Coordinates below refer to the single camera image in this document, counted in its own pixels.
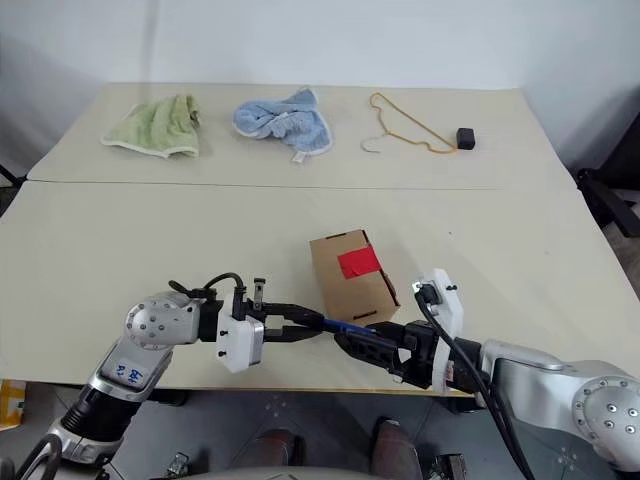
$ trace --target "red tape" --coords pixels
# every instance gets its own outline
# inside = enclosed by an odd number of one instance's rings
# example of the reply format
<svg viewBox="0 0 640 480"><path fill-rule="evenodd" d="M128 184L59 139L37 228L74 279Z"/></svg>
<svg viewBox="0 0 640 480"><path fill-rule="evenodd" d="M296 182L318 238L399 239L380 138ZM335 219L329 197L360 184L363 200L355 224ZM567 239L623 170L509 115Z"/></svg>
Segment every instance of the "red tape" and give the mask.
<svg viewBox="0 0 640 480"><path fill-rule="evenodd" d="M371 272L381 270L380 262L373 247L353 250L338 256L338 263L344 278L355 278Z"/></svg>

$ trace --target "white table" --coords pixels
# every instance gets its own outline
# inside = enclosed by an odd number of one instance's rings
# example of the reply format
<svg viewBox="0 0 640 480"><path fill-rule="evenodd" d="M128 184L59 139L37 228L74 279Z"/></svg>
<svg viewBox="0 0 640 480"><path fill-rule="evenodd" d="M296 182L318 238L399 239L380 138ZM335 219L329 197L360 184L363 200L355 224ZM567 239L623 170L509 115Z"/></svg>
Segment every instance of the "white table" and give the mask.
<svg viewBox="0 0 640 480"><path fill-rule="evenodd" d="M130 305L169 279L233 270L266 298L322 309L308 241L365 228L395 284L444 267L462 336L499 338L640 376L640 304L579 192L401 191L27 182L0 219L0 377L83 383ZM267 345L231 375L214 345L176 348L161 385L418 391L349 359L330 335Z"/></svg>
<svg viewBox="0 0 640 480"><path fill-rule="evenodd" d="M29 173L56 182L268 185L401 189L574 189L519 90L375 89L318 87L320 110L331 126L333 148L292 168L293 151L278 141L244 138L231 125L233 111L252 99L284 99L293 86L113 84ZM475 130L473 151L437 155L386 137L369 96L382 91L400 107L455 143L459 127ZM201 155L164 160L98 142L133 105L176 93L200 105ZM385 107L389 126L412 138L434 140Z"/></svg>

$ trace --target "yellow object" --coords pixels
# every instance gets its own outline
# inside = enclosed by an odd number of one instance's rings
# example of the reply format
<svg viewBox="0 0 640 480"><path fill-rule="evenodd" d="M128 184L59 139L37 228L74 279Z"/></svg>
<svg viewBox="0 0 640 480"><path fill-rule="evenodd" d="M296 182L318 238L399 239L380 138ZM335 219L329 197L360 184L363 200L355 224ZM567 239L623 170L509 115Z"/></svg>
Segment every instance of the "yellow object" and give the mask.
<svg viewBox="0 0 640 480"><path fill-rule="evenodd" d="M0 380L0 431L17 427L22 422L26 382Z"/></svg>
<svg viewBox="0 0 640 480"><path fill-rule="evenodd" d="M384 123L384 120L382 119L382 107L380 107L379 105L376 105L374 103L376 97L382 98L389 105L391 105L391 107L393 107L393 109L396 110L398 113L400 113L401 115L403 115L404 117L408 118L409 120L411 120L413 123L415 123L419 127L423 128L424 130L429 132L431 135L436 137L438 140L440 140L443 143L449 145L449 147L451 147L451 148L449 148L448 150L437 150L437 149L433 148L431 146L431 144L429 142L427 142L426 140L421 140L421 141L417 142L417 141L411 140L411 139L409 139L407 137L403 137L402 135L400 135L398 133L395 133L394 131L390 130L387 127L387 125ZM369 97L369 105L371 105L373 108L375 108L378 111L378 122L380 122L380 126L384 130L384 135L390 135L390 136L392 136L394 138L397 138L398 140L402 140L403 142L410 143L411 145L424 145L425 147L427 147L427 150L429 150L430 152L433 152L433 153L447 154L447 153L455 153L455 152L458 151L458 148L453 143L449 142L448 140L445 140L443 137L441 137L436 132L431 130L429 127L427 127L424 123L420 122L416 118L414 118L411 115L409 115L407 112L402 110L400 107L398 107L395 103L393 103L391 100L389 100L387 97L385 97L380 92L376 92L376 93L372 94ZM379 153L379 152L375 152L374 150L367 150L366 148L364 148L364 146L362 148L363 148L363 150L368 151L368 152Z"/></svg>

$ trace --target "green towel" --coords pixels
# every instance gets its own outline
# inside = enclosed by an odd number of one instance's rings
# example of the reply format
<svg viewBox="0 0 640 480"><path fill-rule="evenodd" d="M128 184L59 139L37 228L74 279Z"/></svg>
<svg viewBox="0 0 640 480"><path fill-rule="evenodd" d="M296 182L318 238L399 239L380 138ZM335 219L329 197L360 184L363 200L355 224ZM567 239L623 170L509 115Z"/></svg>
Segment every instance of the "green towel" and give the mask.
<svg viewBox="0 0 640 480"><path fill-rule="evenodd" d="M133 107L100 139L136 152L168 158L174 153L198 156L198 106L191 95L175 95Z"/></svg>

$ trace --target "wire hanger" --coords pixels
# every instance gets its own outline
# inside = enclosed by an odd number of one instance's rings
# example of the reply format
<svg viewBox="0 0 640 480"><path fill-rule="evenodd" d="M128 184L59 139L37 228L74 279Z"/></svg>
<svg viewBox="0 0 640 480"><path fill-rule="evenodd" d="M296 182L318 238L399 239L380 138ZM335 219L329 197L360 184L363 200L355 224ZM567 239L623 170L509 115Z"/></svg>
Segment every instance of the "wire hanger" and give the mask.
<svg viewBox="0 0 640 480"><path fill-rule="evenodd" d="M382 107L379 105L376 105L374 103L375 99L377 97L382 98L385 102L387 102L389 105L391 105L391 107L398 113L400 113L401 115L403 115L405 118L408 118L409 120L411 120L413 123L415 123L416 125L418 125L419 127L423 128L424 130L426 130L427 132L429 132L431 135L433 135L434 137L436 137L438 140L440 140L441 142L449 145L449 149L448 150L438 150L435 149L431 146L431 144L429 142L427 142L426 140L421 140L416 142L415 140L411 140L410 138L407 137L403 137L402 135L395 133L393 130L390 130L386 123L384 123L384 120L382 119ZM400 107L398 107L395 103L393 103L391 100L389 100L387 97L385 97L383 94L381 94L380 92L375 92L374 94L372 94L369 97L369 105L371 105L371 107L375 108L378 113L377 113L377 117L378 117L378 122L380 123L380 126L382 127L382 130L384 130L384 133L382 135L379 135L377 137L371 137L371 138L365 138L364 140L362 140L360 142L360 148L362 148L362 150L364 150L365 152L369 152L369 153L380 153L377 150L371 150L370 148L366 147L366 143L370 140L374 140L374 139L379 139L382 138L386 135L389 135L391 137L397 138L398 140L402 140L403 142L409 143L411 145L424 145L425 147L427 147L427 150L429 150L430 152L433 153L440 153L440 154L448 154L448 153L454 153L458 150L458 148L451 142L449 142L448 140L444 139L443 137L441 137L440 135L438 135L436 132L434 132L433 130L431 130L429 127L427 127L424 123L420 122L419 120L417 120L416 118L412 117L411 115L409 115L407 112L405 112L404 110L402 110Z"/></svg>

